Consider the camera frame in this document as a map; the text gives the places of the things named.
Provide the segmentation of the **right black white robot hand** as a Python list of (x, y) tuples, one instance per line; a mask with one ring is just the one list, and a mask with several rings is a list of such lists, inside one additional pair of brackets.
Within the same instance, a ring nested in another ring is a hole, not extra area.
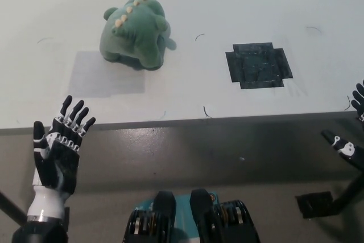
[[(351, 105), (356, 110), (358, 120), (363, 127), (363, 83), (356, 85), (356, 90), (352, 92), (352, 95), (354, 99), (351, 101)], [(321, 135), (342, 159), (363, 172), (363, 147), (347, 141), (330, 130), (323, 130)]]

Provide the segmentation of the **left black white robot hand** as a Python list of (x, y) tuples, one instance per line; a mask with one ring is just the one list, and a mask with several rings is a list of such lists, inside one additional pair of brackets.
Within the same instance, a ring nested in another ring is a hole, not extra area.
[(80, 100), (70, 109), (72, 100), (71, 95), (65, 98), (48, 131), (41, 121), (34, 122), (35, 197), (28, 221), (64, 221), (66, 200), (75, 192), (82, 140), (96, 119), (83, 122), (89, 108)]

